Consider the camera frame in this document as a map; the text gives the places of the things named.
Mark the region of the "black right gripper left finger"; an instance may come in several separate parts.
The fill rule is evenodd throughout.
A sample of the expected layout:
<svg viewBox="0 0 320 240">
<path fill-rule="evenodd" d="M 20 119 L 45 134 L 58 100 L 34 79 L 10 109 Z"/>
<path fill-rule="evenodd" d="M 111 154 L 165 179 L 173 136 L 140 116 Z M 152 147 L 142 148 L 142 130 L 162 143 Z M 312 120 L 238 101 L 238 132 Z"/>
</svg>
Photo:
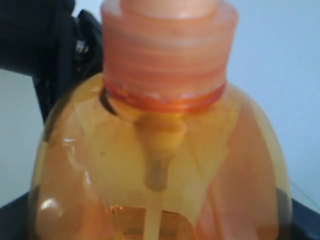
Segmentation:
<svg viewBox="0 0 320 240">
<path fill-rule="evenodd" d="M 0 208 L 0 240 L 28 239 L 28 200 L 27 192 Z"/>
</svg>

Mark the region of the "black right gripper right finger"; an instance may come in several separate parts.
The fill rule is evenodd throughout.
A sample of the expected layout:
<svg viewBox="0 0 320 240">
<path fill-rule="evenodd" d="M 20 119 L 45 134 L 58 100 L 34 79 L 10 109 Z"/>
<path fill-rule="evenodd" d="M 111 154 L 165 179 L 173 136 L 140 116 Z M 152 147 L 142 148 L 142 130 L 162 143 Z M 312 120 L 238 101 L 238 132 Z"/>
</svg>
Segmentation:
<svg viewBox="0 0 320 240">
<path fill-rule="evenodd" d="M 292 240 L 319 240 L 320 213 L 292 199 Z"/>
</svg>

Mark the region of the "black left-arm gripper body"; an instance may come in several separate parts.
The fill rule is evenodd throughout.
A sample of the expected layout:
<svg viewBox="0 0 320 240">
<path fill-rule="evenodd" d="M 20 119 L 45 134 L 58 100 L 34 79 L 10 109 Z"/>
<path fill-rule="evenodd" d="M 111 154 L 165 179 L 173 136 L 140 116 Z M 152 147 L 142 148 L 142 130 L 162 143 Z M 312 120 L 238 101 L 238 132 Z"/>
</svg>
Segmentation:
<svg viewBox="0 0 320 240">
<path fill-rule="evenodd" d="M 101 24 L 73 0 L 2 0 L 0 66 L 33 78 L 46 119 L 55 103 L 103 67 Z"/>
</svg>

